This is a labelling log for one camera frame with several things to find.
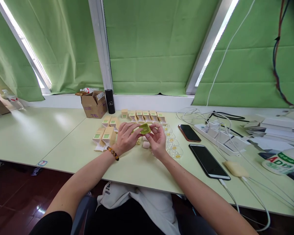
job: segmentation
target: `hand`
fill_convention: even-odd
[[[160,124],[152,124],[149,127],[153,134],[145,134],[145,136],[151,145],[154,156],[160,160],[168,154],[166,151],[166,135]]]
[[[112,146],[112,149],[118,156],[132,149],[139,137],[143,136],[140,132],[142,128],[138,128],[132,133],[132,131],[139,127],[140,124],[123,122],[119,126],[117,142]]]

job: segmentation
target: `window frame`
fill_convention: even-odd
[[[88,4],[104,89],[112,89],[114,93],[104,3],[103,0],[88,0]]]
[[[25,54],[27,60],[29,61],[31,67],[33,68],[34,73],[35,73],[35,75],[36,75],[36,77],[37,77],[37,80],[40,81],[40,82],[43,84],[44,88],[41,88],[41,92],[42,92],[43,94],[50,94],[50,93],[51,93],[51,83],[48,81],[48,79],[45,79],[45,78],[41,75],[41,71],[44,71],[43,68],[42,68],[42,66],[41,66],[41,68],[39,68],[39,69],[37,68],[37,66],[36,66],[36,64],[34,63],[32,57],[30,56],[30,53],[29,53],[28,49],[27,49],[27,48],[25,47],[25,45],[23,44],[23,42],[22,42],[22,38],[20,38],[19,34],[17,33],[16,29],[14,28],[14,26],[13,26],[13,24],[12,24],[12,22],[11,22],[9,16],[8,16],[7,13],[5,12],[5,10],[4,10],[3,6],[1,5],[1,3],[0,3],[0,12],[1,12],[3,18],[5,19],[6,23],[8,24],[8,26],[9,26],[11,32],[13,33],[15,39],[17,40],[19,46],[21,47],[23,53]],[[33,49],[30,47],[30,45],[29,45],[28,41],[26,40],[26,38],[24,37],[23,39],[26,41],[26,43],[28,44],[29,49],[30,49],[31,52],[34,54],[34,56],[36,57],[35,52],[34,52]]]
[[[202,45],[201,49],[199,50],[192,72],[189,76],[189,79],[186,85],[187,95],[194,95],[196,93],[197,80],[201,76],[201,73],[203,72],[203,69],[205,67],[206,60],[209,57],[209,54],[216,47],[215,41],[217,39],[219,31],[222,29],[223,22],[228,13],[232,14],[238,2],[239,0],[220,0],[219,1],[219,5],[217,6],[215,14],[210,23],[209,29],[207,30],[205,43]]]

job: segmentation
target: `beaded bracelet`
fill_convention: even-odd
[[[120,160],[120,158],[118,157],[117,153],[112,148],[107,147],[107,150],[109,150],[113,154],[113,156],[115,157],[115,160],[116,161],[119,161]]]

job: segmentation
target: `plastic bottle with label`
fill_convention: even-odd
[[[93,91],[96,91],[96,90],[99,90],[99,88],[89,88],[89,87],[86,87],[84,89],[81,89],[80,91],[84,91],[84,92],[87,92],[88,94],[92,93]]]
[[[284,150],[264,160],[262,166],[277,175],[294,172],[294,148]]]
[[[19,101],[19,99],[15,96],[9,93],[8,90],[2,90],[4,94],[4,98],[8,100],[16,109],[21,110],[25,109],[22,103]]]

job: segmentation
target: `green label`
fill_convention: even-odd
[[[278,153],[278,156],[279,156],[279,158],[281,158],[282,160],[284,160],[284,161],[286,161],[286,162],[291,163],[291,164],[294,165],[294,159],[292,159],[292,158],[286,156],[286,155],[283,154],[282,152]]]

